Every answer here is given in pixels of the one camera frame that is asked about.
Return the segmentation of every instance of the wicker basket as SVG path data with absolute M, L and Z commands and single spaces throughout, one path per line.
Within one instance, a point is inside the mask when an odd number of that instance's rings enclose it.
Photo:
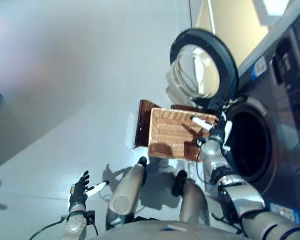
M 153 108 L 150 117 L 148 154 L 153 157 L 195 161 L 199 153 L 198 137 L 208 137 L 209 132 L 190 116 L 196 116 L 214 124 L 214 115 L 194 111 Z

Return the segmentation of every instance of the black cable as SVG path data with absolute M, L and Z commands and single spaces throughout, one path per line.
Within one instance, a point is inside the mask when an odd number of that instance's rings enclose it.
M 64 216 L 62 216 L 61 219 L 60 219 L 60 221 L 56 221 L 56 222 L 54 222 L 54 223 L 52 223 L 52 224 L 50 224 L 50 225 L 47 225 L 47 226 L 41 228 L 39 231 L 37 231 L 35 234 L 33 234 L 33 235 L 30 237 L 29 240 L 34 239 L 35 236 L 37 236 L 38 234 L 40 234 L 40 233 L 43 232 L 44 230 L 46 230 L 46 229 L 48 229 L 48 228 L 50 228 L 50 227 L 53 227 L 54 225 L 57 225 L 57 224 L 62 223 L 65 219 L 66 219 L 66 218 L 65 218 Z
M 235 225 L 233 225 L 233 224 L 231 224 L 231 223 L 229 223 L 229 222 L 227 222 L 227 221 L 224 221 L 225 216 L 219 218 L 219 217 L 217 217 L 216 215 L 214 215 L 213 213 L 211 213 L 211 216 L 212 216 L 215 220 L 220 221 L 220 222 L 222 222 L 222 223 L 224 223 L 224 224 L 227 224 L 227 225 L 229 225 L 229 226 L 235 228 L 235 229 L 236 229 L 236 233 L 235 233 L 235 234 L 241 234 L 241 233 L 243 232 L 242 229 L 240 229 L 239 227 L 237 227 L 237 226 L 235 226 Z
M 203 182 L 204 184 L 215 185 L 215 184 L 212 184 L 212 183 L 210 183 L 210 182 L 206 182 L 205 180 L 203 180 L 203 179 L 199 176 L 198 161 L 199 161 L 200 153 L 201 153 L 201 147 L 199 148 L 199 153 L 198 153 L 198 156 L 196 156 L 196 160 L 195 160 L 196 174 L 197 174 L 198 178 L 200 179 L 200 181 Z
M 191 26 L 191 28 L 193 28 L 193 26 L 192 26 L 192 13 L 191 13 L 191 0 L 189 0 L 189 15 L 190 15 L 190 26 Z
M 94 223 L 92 223 L 92 225 L 93 225 L 93 227 L 94 227 L 95 234 L 96 234 L 97 236 L 99 236 L 99 233 L 98 233 L 98 230 L 97 230 L 97 227 L 96 227 L 96 225 L 95 225 Z

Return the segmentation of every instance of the washing machine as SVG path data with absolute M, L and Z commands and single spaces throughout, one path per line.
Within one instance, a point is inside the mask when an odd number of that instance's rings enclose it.
M 225 106 L 226 158 L 272 211 L 300 223 L 300 16 L 239 83 Z
M 300 224 L 300 15 L 282 33 L 238 77 L 220 39 L 182 32 L 171 46 L 166 92 L 175 104 L 225 111 L 231 167 L 270 210 Z

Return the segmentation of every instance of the washing machine drum opening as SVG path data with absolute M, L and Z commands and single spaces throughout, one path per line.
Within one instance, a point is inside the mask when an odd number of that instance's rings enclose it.
M 255 183 L 266 173 L 271 160 L 271 136 L 265 119 L 248 106 L 230 111 L 232 131 L 227 141 L 227 159 L 233 170 Z

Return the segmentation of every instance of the sticker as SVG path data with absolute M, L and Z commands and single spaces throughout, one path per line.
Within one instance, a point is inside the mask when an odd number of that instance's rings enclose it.
M 285 206 L 280 206 L 275 203 L 270 203 L 270 210 L 274 213 L 280 214 L 281 216 L 300 224 L 300 215 L 299 212 L 295 209 L 291 209 Z
M 255 81 L 266 70 L 267 70 L 266 59 L 265 59 L 265 56 L 262 56 L 250 68 L 251 80 Z

